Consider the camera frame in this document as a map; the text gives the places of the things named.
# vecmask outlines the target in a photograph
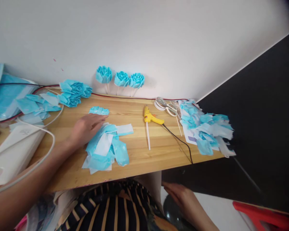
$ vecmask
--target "white paper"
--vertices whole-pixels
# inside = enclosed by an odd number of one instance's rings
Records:
[[[116,126],[116,128],[117,128],[117,134],[118,135],[134,133],[132,124]]]

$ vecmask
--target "wooden table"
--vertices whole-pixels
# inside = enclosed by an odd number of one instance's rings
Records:
[[[153,100],[144,99],[119,99],[107,98],[92,95],[89,99],[81,99],[82,103],[77,108],[64,107],[62,115],[48,127],[56,136],[56,143],[63,141],[70,134],[75,122],[86,115],[93,106],[108,108],[110,111],[106,122],[115,125],[132,124],[134,134],[121,136],[120,140],[126,143],[130,164],[124,167],[116,162],[112,165],[112,171],[99,171],[90,175],[89,169],[82,169],[82,164],[87,156],[85,147],[72,155],[58,170],[55,177],[48,186],[48,192],[71,189],[90,184],[97,184],[104,181],[111,181],[125,177],[160,171],[189,165],[189,151],[185,144],[175,139],[166,129],[156,123],[149,123],[149,133],[151,150],[148,150],[146,139],[145,123],[143,110],[145,104],[148,105],[150,112],[156,114],[157,118],[165,120],[165,125],[185,141],[184,136],[180,136],[177,120],[170,116],[166,111],[159,111],[154,106]],[[44,123],[48,123],[58,114],[51,112],[51,117]],[[0,144],[9,135],[9,129],[0,128]],[[46,134],[35,152],[31,162],[36,162],[44,156],[52,143],[50,135]],[[199,153],[196,145],[189,144],[194,163],[222,158],[219,151],[214,151],[213,156],[203,156]]]

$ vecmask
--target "white cable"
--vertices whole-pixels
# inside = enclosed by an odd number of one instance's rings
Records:
[[[63,108],[64,108],[64,105],[62,105],[62,109],[61,109],[61,111],[59,112],[59,114],[58,114],[51,122],[49,122],[48,124],[46,124],[45,126],[43,126],[43,128],[45,128],[45,127],[49,126],[50,124],[52,124],[52,123],[61,115],[61,113],[63,112]],[[24,136],[22,139],[20,139],[20,140],[18,140],[17,142],[13,143],[11,146],[7,147],[6,149],[3,149],[3,150],[0,152],[0,155],[1,155],[3,152],[5,152],[6,150],[8,150],[10,147],[12,147],[12,146],[14,146],[15,144],[19,143],[19,142],[22,141],[23,139],[26,139],[27,137],[35,134],[36,132],[38,132],[38,130],[32,132],[31,134],[29,134],[29,135],[27,135],[27,136]]]
[[[19,177],[17,180],[15,180],[15,181],[13,181],[12,183],[10,183],[10,184],[8,184],[8,185],[0,188],[0,193],[1,193],[2,191],[6,190],[6,189],[8,189],[8,188],[10,188],[10,187],[12,187],[13,185],[17,184],[17,183],[20,182],[22,179],[24,179],[25,177],[27,177],[30,173],[32,173],[32,172],[33,172],[37,167],[39,167],[39,166],[44,162],[44,160],[50,155],[51,151],[53,150],[53,148],[54,148],[54,146],[55,146],[56,138],[55,138],[55,135],[54,135],[53,133],[51,133],[50,131],[48,131],[48,130],[46,130],[46,129],[44,129],[44,128],[40,128],[40,127],[38,127],[38,126],[35,126],[35,125],[32,125],[32,124],[23,122],[23,121],[20,120],[20,119],[18,119],[18,121],[21,122],[21,123],[30,125],[30,126],[32,126],[32,127],[38,128],[38,129],[40,129],[40,130],[42,130],[42,131],[45,131],[45,132],[47,132],[48,134],[50,134],[50,135],[52,136],[52,145],[51,145],[48,153],[43,157],[43,159],[42,159],[40,162],[38,162],[38,163],[36,164],[36,166],[34,166],[32,169],[30,169],[25,175]]]

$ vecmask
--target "red chair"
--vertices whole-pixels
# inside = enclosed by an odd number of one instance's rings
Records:
[[[234,201],[232,204],[236,210],[245,213],[251,219],[258,231],[266,231],[260,221],[271,224],[271,230],[289,231],[288,216],[272,212],[268,209],[260,209],[255,206],[240,203],[237,201]]]

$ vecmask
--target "striped shirt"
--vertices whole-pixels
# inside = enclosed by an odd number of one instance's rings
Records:
[[[103,183],[76,200],[77,205],[59,231],[177,230],[137,181]]]

